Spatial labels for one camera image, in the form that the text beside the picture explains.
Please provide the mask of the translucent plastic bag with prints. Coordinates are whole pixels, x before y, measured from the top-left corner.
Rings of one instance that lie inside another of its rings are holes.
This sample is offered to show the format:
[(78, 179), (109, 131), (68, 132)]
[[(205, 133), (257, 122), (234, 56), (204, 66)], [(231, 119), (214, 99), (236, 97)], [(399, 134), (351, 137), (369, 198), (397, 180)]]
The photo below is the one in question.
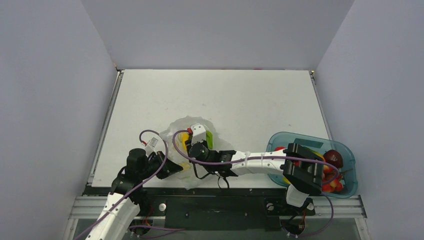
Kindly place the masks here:
[(196, 143), (205, 144), (209, 150), (232, 150), (233, 146), (219, 137), (213, 123), (202, 117), (186, 116), (172, 122), (169, 127), (160, 132), (159, 136), (168, 144), (168, 157), (183, 170), (176, 174), (175, 181), (189, 190), (205, 187), (206, 183), (216, 179), (199, 164), (191, 163), (186, 157), (188, 150)]

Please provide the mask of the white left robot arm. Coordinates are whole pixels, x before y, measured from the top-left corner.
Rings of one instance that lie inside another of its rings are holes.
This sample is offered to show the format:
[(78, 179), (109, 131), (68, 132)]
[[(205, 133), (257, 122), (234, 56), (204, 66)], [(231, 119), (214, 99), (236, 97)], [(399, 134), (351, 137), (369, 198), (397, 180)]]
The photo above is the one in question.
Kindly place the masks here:
[(86, 239), (121, 240), (134, 218), (152, 209), (142, 183), (153, 177), (162, 180), (183, 170), (162, 151), (130, 150), (126, 165), (112, 181), (106, 203)]

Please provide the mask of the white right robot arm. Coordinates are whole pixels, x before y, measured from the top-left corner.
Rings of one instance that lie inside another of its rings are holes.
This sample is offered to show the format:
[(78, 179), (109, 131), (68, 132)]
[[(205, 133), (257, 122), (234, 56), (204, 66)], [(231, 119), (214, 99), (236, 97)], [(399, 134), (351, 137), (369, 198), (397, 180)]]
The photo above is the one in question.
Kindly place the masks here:
[(205, 141), (186, 142), (188, 157), (202, 165), (210, 174), (220, 178), (249, 174), (279, 175), (290, 186), (282, 199), (283, 209), (296, 213), (310, 196), (322, 192), (323, 158), (311, 149), (297, 143), (272, 151), (251, 153), (236, 150), (212, 150)]

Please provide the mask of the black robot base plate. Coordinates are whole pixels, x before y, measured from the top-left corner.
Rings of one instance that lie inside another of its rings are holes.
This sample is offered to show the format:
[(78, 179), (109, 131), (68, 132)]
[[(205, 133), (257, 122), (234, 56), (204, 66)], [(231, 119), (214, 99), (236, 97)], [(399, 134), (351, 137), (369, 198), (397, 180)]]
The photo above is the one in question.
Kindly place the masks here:
[(162, 219), (167, 228), (187, 231), (279, 231), (316, 213), (310, 197), (300, 207), (288, 204), (284, 188), (146, 187), (144, 192), (137, 224)]

